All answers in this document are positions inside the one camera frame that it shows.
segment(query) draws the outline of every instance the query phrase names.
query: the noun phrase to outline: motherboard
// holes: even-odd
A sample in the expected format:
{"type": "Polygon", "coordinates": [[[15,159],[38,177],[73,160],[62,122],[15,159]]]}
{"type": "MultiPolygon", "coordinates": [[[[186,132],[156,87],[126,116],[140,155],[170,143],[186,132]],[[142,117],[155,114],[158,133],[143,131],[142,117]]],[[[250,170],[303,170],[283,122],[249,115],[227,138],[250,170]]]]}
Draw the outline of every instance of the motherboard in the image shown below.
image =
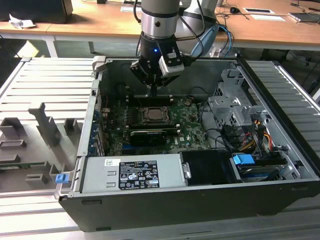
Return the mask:
{"type": "Polygon", "coordinates": [[[108,108],[104,121],[106,156],[210,149],[192,98],[122,99],[108,108]]]}

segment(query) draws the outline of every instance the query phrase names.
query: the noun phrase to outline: computer mouse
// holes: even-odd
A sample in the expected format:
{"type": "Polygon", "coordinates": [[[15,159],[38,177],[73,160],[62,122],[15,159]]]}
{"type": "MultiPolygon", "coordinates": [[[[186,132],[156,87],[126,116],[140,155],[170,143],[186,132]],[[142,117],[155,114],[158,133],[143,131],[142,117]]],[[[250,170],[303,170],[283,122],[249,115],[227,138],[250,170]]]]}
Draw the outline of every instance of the computer mouse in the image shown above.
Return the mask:
{"type": "Polygon", "coordinates": [[[232,14],[238,14],[239,12],[240,12],[240,9],[237,7],[233,6],[230,8],[230,13],[232,13],[232,14]]]}

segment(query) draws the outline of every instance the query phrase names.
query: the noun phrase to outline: power supply label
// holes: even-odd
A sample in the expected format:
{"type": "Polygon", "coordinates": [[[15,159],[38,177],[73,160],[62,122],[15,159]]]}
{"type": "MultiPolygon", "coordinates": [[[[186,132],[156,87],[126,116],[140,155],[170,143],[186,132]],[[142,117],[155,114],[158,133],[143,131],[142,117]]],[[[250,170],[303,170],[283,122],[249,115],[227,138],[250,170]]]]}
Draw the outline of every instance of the power supply label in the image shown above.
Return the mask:
{"type": "Polygon", "coordinates": [[[119,189],[159,188],[157,161],[131,161],[119,164],[119,189]]]}

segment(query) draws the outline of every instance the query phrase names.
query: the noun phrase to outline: wooden desk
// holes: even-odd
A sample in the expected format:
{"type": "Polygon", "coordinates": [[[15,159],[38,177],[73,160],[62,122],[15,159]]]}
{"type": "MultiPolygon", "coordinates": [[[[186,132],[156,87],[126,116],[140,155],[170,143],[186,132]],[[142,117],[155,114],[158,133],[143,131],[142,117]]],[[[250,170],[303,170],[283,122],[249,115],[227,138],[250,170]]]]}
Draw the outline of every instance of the wooden desk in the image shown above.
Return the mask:
{"type": "MultiPolygon", "coordinates": [[[[237,5],[242,13],[245,13],[244,7],[271,9],[276,15],[302,12],[290,6],[289,0],[228,0],[228,3],[237,5]]],[[[0,22],[0,34],[4,38],[45,40],[52,57],[58,56],[55,41],[88,41],[91,52],[94,51],[92,42],[137,43],[141,26],[132,12],[120,12],[121,3],[97,4],[95,0],[72,0],[72,5],[73,15],[68,24],[37,23],[37,28],[18,30],[7,22],[0,22]]],[[[300,6],[306,10],[309,7],[320,8],[320,4],[315,2],[300,1],[300,6]]],[[[226,4],[224,8],[217,7],[216,13],[229,13],[229,10],[230,6],[226,4]]],[[[243,15],[230,15],[226,20],[228,29],[234,35],[235,47],[320,51],[318,24],[296,23],[290,16],[283,16],[285,21],[247,17],[250,20],[243,15]]],[[[224,24],[222,17],[217,19],[224,24]]],[[[216,38],[217,45],[226,39],[227,35],[220,32],[216,38]]]]}
{"type": "MultiPolygon", "coordinates": [[[[228,0],[228,3],[237,5],[243,14],[247,14],[243,8],[270,9],[275,12],[273,15],[303,12],[302,9],[291,6],[289,0],[228,0]]],[[[315,2],[300,1],[299,4],[308,12],[311,12],[308,8],[320,9],[320,4],[315,2]]],[[[230,6],[216,8],[216,13],[224,11],[230,13],[230,6]]],[[[226,20],[228,29],[234,35],[236,46],[251,48],[264,46],[263,48],[292,50],[314,47],[314,49],[320,50],[319,24],[297,23],[291,16],[282,16],[285,21],[255,20],[250,15],[246,15],[246,17],[250,20],[247,20],[243,15],[230,15],[226,20]]],[[[217,17],[217,19],[221,24],[225,24],[222,17],[217,17]]]]}

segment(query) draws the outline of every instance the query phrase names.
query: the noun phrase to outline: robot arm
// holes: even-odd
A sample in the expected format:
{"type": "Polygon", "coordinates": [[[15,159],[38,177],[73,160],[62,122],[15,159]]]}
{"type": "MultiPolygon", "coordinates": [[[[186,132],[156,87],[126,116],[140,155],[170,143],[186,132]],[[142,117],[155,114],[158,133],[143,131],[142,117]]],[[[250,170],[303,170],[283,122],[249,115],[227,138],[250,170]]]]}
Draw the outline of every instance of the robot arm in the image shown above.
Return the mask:
{"type": "MultiPolygon", "coordinates": [[[[181,56],[177,45],[177,41],[185,39],[184,46],[182,45],[185,50],[190,49],[190,46],[194,48],[197,43],[196,37],[188,28],[181,23],[177,24],[179,3],[179,0],[142,0],[141,2],[141,55],[139,60],[132,63],[130,69],[143,84],[147,85],[153,97],[157,95],[157,89],[176,79],[185,66],[192,62],[191,57],[181,56]],[[176,38],[176,32],[184,37],[176,38]]],[[[216,3],[217,0],[192,0],[190,7],[183,15],[184,21],[193,26],[191,28],[199,34],[198,32],[204,29],[203,20],[209,23],[208,26],[215,24],[213,12],[216,3]]]]}

